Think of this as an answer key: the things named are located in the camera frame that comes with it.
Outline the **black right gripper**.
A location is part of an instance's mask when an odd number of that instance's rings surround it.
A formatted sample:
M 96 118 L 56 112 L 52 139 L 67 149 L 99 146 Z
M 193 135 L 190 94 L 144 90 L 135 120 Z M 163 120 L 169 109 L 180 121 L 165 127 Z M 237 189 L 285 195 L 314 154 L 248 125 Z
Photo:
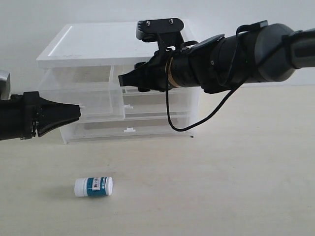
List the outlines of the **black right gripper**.
M 175 59 L 182 50 L 173 50 L 167 47 L 165 50 L 155 51 L 147 62 L 139 62 L 134 65 L 134 70 L 118 76 L 121 87 L 136 87 L 139 91 L 169 91 L 181 88 L 182 82 L 176 75 Z

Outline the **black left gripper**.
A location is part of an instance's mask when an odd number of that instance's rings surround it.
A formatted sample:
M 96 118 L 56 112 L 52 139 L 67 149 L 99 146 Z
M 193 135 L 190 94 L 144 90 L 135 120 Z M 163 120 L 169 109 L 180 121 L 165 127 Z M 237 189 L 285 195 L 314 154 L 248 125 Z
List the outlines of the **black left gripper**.
M 38 91 L 13 94 L 10 99 L 0 102 L 0 139 L 27 140 L 35 137 L 36 132 L 42 137 L 78 121 L 80 116 L 79 105 L 40 98 Z

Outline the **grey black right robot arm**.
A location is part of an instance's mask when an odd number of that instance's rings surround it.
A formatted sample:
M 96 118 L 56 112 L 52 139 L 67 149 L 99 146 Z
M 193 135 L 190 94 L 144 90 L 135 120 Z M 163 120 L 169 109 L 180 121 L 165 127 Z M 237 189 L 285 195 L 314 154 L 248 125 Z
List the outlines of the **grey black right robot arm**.
M 240 83 L 287 80 L 295 70 L 315 65 L 315 31 L 294 31 L 284 24 L 260 21 L 239 26 L 234 36 L 219 34 L 204 41 L 184 41 L 178 18 L 140 21 L 136 38 L 156 42 L 148 62 L 119 76 L 122 87 L 140 92 L 200 87 L 208 94 Z

